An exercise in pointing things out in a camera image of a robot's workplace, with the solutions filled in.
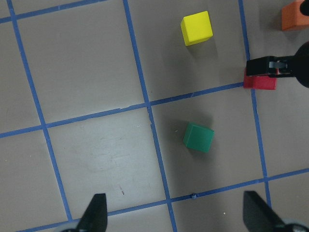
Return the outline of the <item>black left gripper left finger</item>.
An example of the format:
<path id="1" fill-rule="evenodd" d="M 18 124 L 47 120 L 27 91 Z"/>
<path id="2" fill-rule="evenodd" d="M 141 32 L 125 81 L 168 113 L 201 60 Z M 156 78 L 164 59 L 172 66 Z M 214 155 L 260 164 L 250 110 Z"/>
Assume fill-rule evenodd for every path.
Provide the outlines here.
<path id="1" fill-rule="evenodd" d="M 77 232 L 105 232 L 107 225 L 108 212 L 106 194 L 95 194 L 75 230 Z"/>

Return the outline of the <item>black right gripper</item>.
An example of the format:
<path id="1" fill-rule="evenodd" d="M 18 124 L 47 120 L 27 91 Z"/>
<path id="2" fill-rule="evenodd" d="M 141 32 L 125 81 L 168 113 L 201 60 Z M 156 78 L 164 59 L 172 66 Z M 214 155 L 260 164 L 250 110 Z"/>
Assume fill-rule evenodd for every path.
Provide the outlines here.
<path id="1" fill-rule="evenodd" d="M 301 4 L 301 13 L 309 16 L 309 1 L 305 0 Z M 268 76 L 271 78 L 286 77 L 290 73 L 288 70 L 289 56 L 275 57 L 266 56 L 255 58 L 246 62 L 246 76 Z M 309 87 L 309 42 L 305 42 L 296 51 L 292 58 L 291 70 L 298 82 Z"/>

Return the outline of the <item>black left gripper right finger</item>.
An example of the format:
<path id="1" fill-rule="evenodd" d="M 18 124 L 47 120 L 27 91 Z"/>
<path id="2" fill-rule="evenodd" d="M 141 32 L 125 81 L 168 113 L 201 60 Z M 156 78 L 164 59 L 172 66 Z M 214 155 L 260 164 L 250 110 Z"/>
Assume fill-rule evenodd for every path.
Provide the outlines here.
<path id="1" fill-rule="evenodd" d="M 284 232 L 286 224 L 255 191 L 244 191 L 242 218 L 249 232 Z"/>

